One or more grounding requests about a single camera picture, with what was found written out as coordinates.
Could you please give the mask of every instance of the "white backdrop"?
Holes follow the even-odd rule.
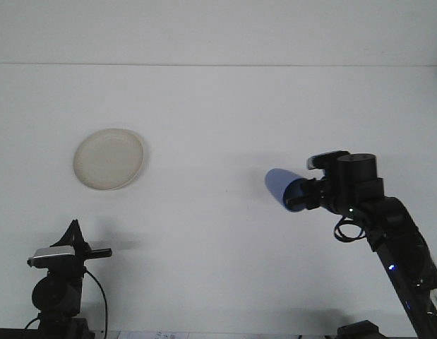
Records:
[[[437,65],[437,0],[0,1],[0,62]]]
[[[72,168],[109,127],[144,141],[124,189],[94,191]],[[0,327],[37,315],[45,272],[26,266],[78,218],[114,255],[87,262],[110,328],[334,333],[370,319],[412,327],[368,244],[334,240],[338,216],[288,213],[264,186],[329,150],[374,153],[437,263],[437,67],[0,65]],[[103,325],[85,279],[83,313]]]

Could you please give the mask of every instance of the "camera mount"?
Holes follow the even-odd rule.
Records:
[[[63,237],[28,259],[30,267],[48,268],[45,278],[36,284],[32,302],[40,310],[41,339],[94,339],[88,322],[74,318],[80,313],[85,260],[106,258],[111,249],[92,250],[83,239],[78,220],[73,220]]]

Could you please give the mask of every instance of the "black mount base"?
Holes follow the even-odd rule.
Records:
[[[389,339],[378,331],[378,326],[369,320],[339,327],[336,339]]]

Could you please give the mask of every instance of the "paper plate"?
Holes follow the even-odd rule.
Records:
[[[74,172],[92,189],[119,189],[129,184],[143,164],[139,137],[126,129],[105,129],[87,137],[74,156]]]

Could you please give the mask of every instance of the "cable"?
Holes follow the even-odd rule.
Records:
[[[102,296],[104,297],[104,303],[105,303],[105,333],[104,333],[104,339],[107,339],[108,334],[108,304],[107,304],[107,298],[105,297],[104,289],[102,288],[99,280],[96,279],[96,277],[85,268],[85,272],[97,283],[97,286],[100,288],[100,292],[102,292]]]
[[[27,326],[24,328],[24,330],[27,330],[30,327],[30,325],[32,323],[34,323],[36,320],[39,320],[39,318],[34,318],[30,323],[27,324]]]
[[[339,220],[337,225],[334,227],[334,238],[336,238],[340,242],[355,242],[356,240],[364,239],[366,237],[364,228],[358,224],[355,224],[353,220],[345,220],[345,218],[346,217],[342,217],[342,219]],[[356,237],[348,237],[340,229],[342,225],[353,225],[359,227],[361,229],[361,232]]]

